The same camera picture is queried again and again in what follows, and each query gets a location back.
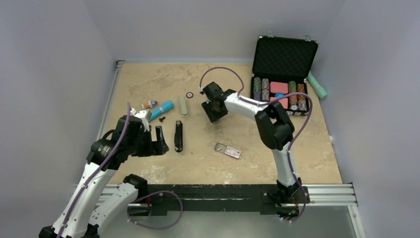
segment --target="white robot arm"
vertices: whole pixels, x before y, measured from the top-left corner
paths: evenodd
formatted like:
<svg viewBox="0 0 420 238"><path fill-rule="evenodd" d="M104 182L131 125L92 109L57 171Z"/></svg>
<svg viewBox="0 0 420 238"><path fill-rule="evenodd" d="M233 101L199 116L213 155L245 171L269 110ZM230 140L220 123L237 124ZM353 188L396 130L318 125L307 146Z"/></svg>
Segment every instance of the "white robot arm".
<svg viewBox="0 0 420 238"><path fill-rule="evenodd" d="M96 238L102 230L127 205L136 198L148 195L147 181L136 175L129 175L107 201L95 209L103 189L128 156L152 156L165 154L169 148L163 138L162 128L156 126L156 141L152 141L148 118L150 111L131 110L127 130L110 160L96 173L96 170L110 155L124 128L126 116L118 120L114 130L94 142L87 157L85 170L66 208L52 226L44 227L40 238Z"/></svg>
<svg viewBox="0 0 420 238"><path fill-rule="evenodd" d="M287 148L293 139L294 126L282 105L277 102L268 106L257 106L258 101L240 96L231 89L223 91L215 82L200 90L201 94L206 96L202 107L211 122L220 119L228 112L235 112L257 123L261 140L273 153L279 189L291 197L299 189L293 175L298 179L299 175L294 169L292 151L289 151L292 166L289 165L287 158Z"/></svg>

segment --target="white wall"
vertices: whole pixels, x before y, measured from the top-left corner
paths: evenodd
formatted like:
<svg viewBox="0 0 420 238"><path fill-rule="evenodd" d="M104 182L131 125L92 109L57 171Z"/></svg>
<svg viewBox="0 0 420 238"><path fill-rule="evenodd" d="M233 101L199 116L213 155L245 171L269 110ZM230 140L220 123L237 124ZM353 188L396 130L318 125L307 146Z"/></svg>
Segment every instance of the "white wall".
<svg viewBox="0 0 420 238"><path fill-rule="evenodd" d="M96 138L115 69L81 0L0 3L0 237L38 237Z"/></svg>
<svg viewBox="0 0 420 238"><path fill-rule="evenodd" d="M367 237L420 237L420 4L348 0L313 73Z"/></svg>
<svg viewBox="0 0 420 238"><path fill-rule="evenodd" d="M321 41L345 0L85 0L117 59L252 61L258 35Z"/></svg>

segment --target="small card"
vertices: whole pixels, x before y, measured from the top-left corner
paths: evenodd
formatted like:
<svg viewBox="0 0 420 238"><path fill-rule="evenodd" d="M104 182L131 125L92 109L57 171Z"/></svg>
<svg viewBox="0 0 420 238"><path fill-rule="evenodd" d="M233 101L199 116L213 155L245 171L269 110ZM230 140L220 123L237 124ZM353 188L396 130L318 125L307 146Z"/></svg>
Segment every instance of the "small card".
<svg viewBox="0 0 420 238"><path fill-rule="evenodd" d="M223 153L225 155L228 155L230 157L233 157L235 159L239 159L241 156L241 151L234 149L230 146L223 145L221 143L216 143L214 150L220 153Z"/></svg>

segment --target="green cylinder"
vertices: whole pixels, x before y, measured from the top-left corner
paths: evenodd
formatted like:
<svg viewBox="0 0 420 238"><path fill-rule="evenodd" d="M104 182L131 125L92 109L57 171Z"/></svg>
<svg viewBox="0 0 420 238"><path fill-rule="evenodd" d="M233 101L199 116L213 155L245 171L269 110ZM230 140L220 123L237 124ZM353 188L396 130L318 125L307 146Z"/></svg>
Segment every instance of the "green cylinder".
<svg viewBox="0 0 420 238"><path fill-rule="evenodd" d="M319 98L324 99L327 97L327 91L318 83L314 76L312 76L311 72L309 72L307 80L314 88L315 93L318 95Z"/></svg>

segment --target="poker chip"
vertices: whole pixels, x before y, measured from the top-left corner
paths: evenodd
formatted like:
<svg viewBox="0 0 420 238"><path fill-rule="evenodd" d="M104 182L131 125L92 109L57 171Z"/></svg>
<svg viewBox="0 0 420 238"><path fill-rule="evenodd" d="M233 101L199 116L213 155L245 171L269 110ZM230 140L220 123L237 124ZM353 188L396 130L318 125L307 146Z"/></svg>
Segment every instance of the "poker chip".
<svg viewBox="0 0 420 238"><path fill-rule="evenodd" d="M263 78L261 81L261 89L270 89L270 82L268 78Z"/></svg>
<svg viewBox="0 0 420 238"><path fill-rule="evenodd" d="M268 102L270 101L270 92L268 89L261 90L261 101Z"/></svg>
<svg viewBox="0 0 420 238"><path fill-rule="evenodd" d="M290 109L296 111L298 109L298 105L296 105L296 104L290 104Z"/></svg>
<svg viewBox="0 0 420 238"><path fill-rule="evenodd" d="M298 92L305 93L305 86L302 83L299 83L297 85L297 89L298 89ZM299 110L306 111L306 100L305 100L305 96L298 95L298 105L299 105Z"/></svg>
<svg viewBox="0 0 420 238"><path fill-rule="evenodd" d="M254 100L261 101L261 79L258 77L254 78Z"/></svg>
<svg viewBox="0 0 420 238"><path fill-rule="evenodd" d="M261 92L254 93L254 100L261 101Z"/></svg>

